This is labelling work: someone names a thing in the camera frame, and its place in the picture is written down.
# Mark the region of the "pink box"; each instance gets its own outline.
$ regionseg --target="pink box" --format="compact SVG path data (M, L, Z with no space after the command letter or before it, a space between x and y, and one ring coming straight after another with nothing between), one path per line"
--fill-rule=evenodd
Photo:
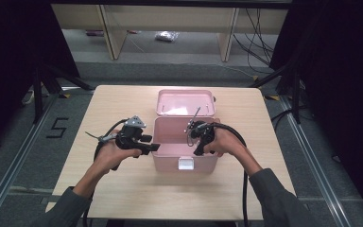
M197 145L187 145L187 129L189 121L200 107L195 121L208 123L214 121L214 98L206 90L162 90L158 96L157 114L154 124L153 143L161 144L153 151L153 159L157 171L205 172L214 171L216 154L196 156L193 152Z

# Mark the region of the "cable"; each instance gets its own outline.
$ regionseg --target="cable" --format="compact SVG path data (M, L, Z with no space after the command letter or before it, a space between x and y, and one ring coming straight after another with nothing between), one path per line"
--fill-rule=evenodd
M235 34L233 35L235 40L237 41L237 43L240 45L240 47L247 52L247 63L249 64L249 67L252 71L257 72L257 73L262 73L262 74L270 74L268 72L263 72L263 71L259 71L254 69L251 64L250 64L250 55L253 55L256 59L258 59L259 61L261 61L262 63L269 65L269 63L267 61L265 61L264 59L262 59L261 57L259 57L257 54L255 54L254 52L252 52L251 50L249 50L245 45L243 45L242 43L240 43L240 41L237 39L237 37L235 36Z
M114 124L109 130L108 132L106 132L106 134L104 136L108 136L118 125L125 123L126 121L128 121L128 119L123 119L118 121L116 124Z
M259 44L256 44L254 40L252 40L248 35L247 33L244 33L244 35L246 36L246 38L252 43L254 44L256 47L259 47L259 48L264 48L263 46L259 45ZM273 52L274 50L273 49L268 49L265 47L265 49L269 52Z
M262 33L261 33L261 24L260 24L260 17L261 17L261 9L257 9L257 26L259 26L259 32L258 32L258 30L257 30L257 26L255 26L254 25L254 22L253 22L253 20L251 19L251 17L250 17L250 13L249 13L249 10L248 9L246 9L246 12L247 12L247 15L249 16L249 19L250 19L250 21L251 21L251 24L252 24L252 26L253 26L253 28L254 28L254 32L259 36L259 38L260 38L260 41L261 41L261 43L262 43L262 47L267 47L267 48L269 48L269 50L271 50L271 51L273 51L273 48L272 47L270 47L268 44L266 44L263 40L262 40Z
M129 40L134 44L135 47L137 47L137 49L141 50L141 52L143 53L146 53L146 51L140 46L138 46L131 37L129 37Z
M223 125L220 123L212 123L212 124L204 126L203 129L209 129L209 128L214 128L214 127L221 128L221 129L231 132L244 145L244 147L247 147L247 144L244 141L243 137L240 135L240 133L238 133L235 129L233 129L230 126ZM246 171L244 171L243 178L244 178L243 179L243 200L242 200L243 201L243 218L244 218L244 226L249 227L249 219L247 216L247 187L248 187L248 182L249 182L249 175L247 174Z
M308 108L306 105L299 106L299 110L306 109L306 108ZM275 124L275 126L273 127L273 129L274 129L275 131L277 131L278 125L279 125L280 121L282 120L282 118L284 118L287 114L290 114L290 113L292 113L292 112L293 112L293 109L288 109L288 110L285 110L285 111L283 111L283 112L281 112L281 113L279 113L279 114L277 114L277 115L273 116L273 117L270 119L270 121L271 121L271 122L273 122L275 119L279 118L279 119L276 121L276 124Z
M87 223L87 216L88 216L88 212L90 211L90 206L87 207L87 209L85 209L84 214L82 215L82 226L83 227L88 227L88 223Z

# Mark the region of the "gray carpet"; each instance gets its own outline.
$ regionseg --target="gray carpet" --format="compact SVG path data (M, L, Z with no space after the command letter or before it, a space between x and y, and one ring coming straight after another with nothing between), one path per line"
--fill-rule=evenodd
M78 63L78 70L83 80L94 86L141 84L247 87L253 83L252 76L264 76L249 67L234 69L241 70L245 74L218 65ZM269 72L269 69L265 68L255 70ZM276 94L274 88L277 80L261 88L264 96ZM72 85L61 79L60 83L63 86ZM68 98L56 100L32 151L0 209L0 226L25 226L43 213L47 198L55 187L91 97L92 95L85 95L85 93L84 95L72 94ZM265 102L270 117L283 111L279 101L266 100ZM316 151L338 197L342 199L350 221L353 226L363 226L363 201L341 164L332 161L333 150L322 135L316 120L312 119L311 113L305 110L301 111L301 115L302 127L308 140ZM25 106L12 118L7 133L2 135L0 180L26 138L32 119L32 105ZM56 126L66 128L65 132L61 138L47 138L61 135L61 131L52 130L57 119L59 121ZM286 118L278 126L277 138L298 198L306 204L321 226L336 226ZM94 226L105 226L105 223L105 220L97 220ZM137 226L140 223L126 222L127 226ZM154 221L148 224L160 226L161 222ZM263 226L263 222L255 221L252 226Z

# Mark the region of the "table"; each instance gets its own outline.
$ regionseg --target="table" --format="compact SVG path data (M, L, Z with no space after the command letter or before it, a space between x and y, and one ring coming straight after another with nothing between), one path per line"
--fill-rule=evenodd
M235 128L263 167L270 167L294 193L285 161L261 92L255 88L110 86L95 90L63 167L53 196L75 185L93 161L96 140L112 124L135 114L153 133L158 92L163 89L205 89L216 98L215 117ZM98 184L90 218L241 220L243 168L231 155L217 161L211 174L157 172L152 155L129 158ZM47 210L53 206L50 202ZM248 190L248 217L262 219L261 206Z

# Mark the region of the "black cable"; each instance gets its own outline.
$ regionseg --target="black cable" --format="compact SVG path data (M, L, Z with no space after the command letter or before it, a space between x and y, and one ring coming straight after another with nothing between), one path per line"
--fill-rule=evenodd
M247 63L249 64L249 67L252 71L257 72L257 73L262 73L262 74L270 74L269 72L263 72L263 71L259 71L254 69L251 64L250 64L250 54L253 55L256 59L258 59L259 61L261 61L262 63L268 65L268 62L266 62L265 60L263 60L261 57L259 57L257 54L255 54L254 52L252 52L251 50L249 50L245 45L243 45L242 43L240 43L240 41L238 41L237 37L235 37L235 35L233 35L235 40L237 41L237 43L240 45L240 47L247 52Z
M230 126L223 125L220 123L212 123L210 125L204 126L203 129L209 129L209 128L214 128L214 127L221 128L221 129L231 132L244 145L244 147L247 147L247 144L244 141L243 137L240 135L240 133L238 133L235 129L233 129ZM244 226L249 227L249 218L247 216L247 187L248 187L248 182L249 182L249 175L247 174L247 172L245 170L244 170L243 177L244 177L244 179L243 179L243 218L244 218Z
M258 35L258 38L261 41L261 44L263 46L263 51L264 51L265 57L267 58L268 62L270 62L271 56L269 55L269 53L265 49L265 42L262 39L262 31L261 31L261 23L260 23L261 20L260 20L260 18L261 18L261 10L257 9L257 22L258 22L257 23L257 28L258 28L257 35Z
M88 227L87 216L89 211L90 211L90 206L88 206L87 209L85 209L84 214L82 215L82 226L84 227Z
M261 13L260 13L260 11L259 10L261 10L261 9L257 9L257 24L258 25L260 25L259 23L259 19L260 19L260 15L261 15ZM251 24L252 24L252 26L253 26L253 28L254 28L254 32L256 33L256 34L261 34L261 32L258 32L257 31L257 28L256 28L256 26L254 25L254 22L253 22L253 20L251 19L251 16L250 16L250 13L249 13L249 11L248 11L248 9L246 9L246 12L247 12L247 15L249 16L249 19L250 19L250 21L251 21ZM262 36L260 37L260 41L261 41L261 43L263 44L263 46L265 45L267 48L269 48L271 51L273 51L273 48L272 47L270 47L268 44L266 44L263 40L262 40Z
M302 109L306 109L308 108L306 105L302 105L302 106L299 106L299 110L302 110ZM282 120L282 118L284 118L287 114L290 114L293 112L293 109L288 109L288 110L285 110L275 116L273 116L270 121L273 122L274 120L276 120L277 118L279 118L277 121L276 121L276 124L275 126L273 127L273 129L276 131L277 128L278 128L278 125L280 123L280 121Z
M114 124L109 130L108 132L106 132L106 134L104 136L108 136L118 125L125 123L126 121L128 121L129 119L123 119L118 121L116 124Z
M262 63L269 65L269 62L265 61L263 58L261 58L259 55L255 54L254 52L252 52L252 50L250 50L249 48L247 48L245 45L243 45L242 43L240 43L240 41L237 39L237 37L235 36L235 34L233 35L235 40L237 41L237 43L240 45L240 47L248 52L249 54L253 55L256 59L258 59L259 61L261 61Z
M254 28L254 35L252 36L252 40L247 36L246 34L246 37L249 41L251 41L251 44L255 44L256 46L260 47L263 49L264 51L264 54L265 54L265 57L267 58L267 61L269 62L269 59L271 59L271 56L269 55L268 53L268 49L267 47L273 51L273 48L271 48L269 45L267 45L264 40L262 39L262 32L261 32L261 24L260 24L260 19L261 19L261 10L260 9L257 9L257 24L255 25L253 20L251 19L251 16L249 14L249 11L246 9L246 12L247 12L247 15L249 16L249 19L251 21L251 24L252 24L252 27ZM255 38L255 35L258 36L262 46L259 46L258 44L256 44L254 42L254 38Z

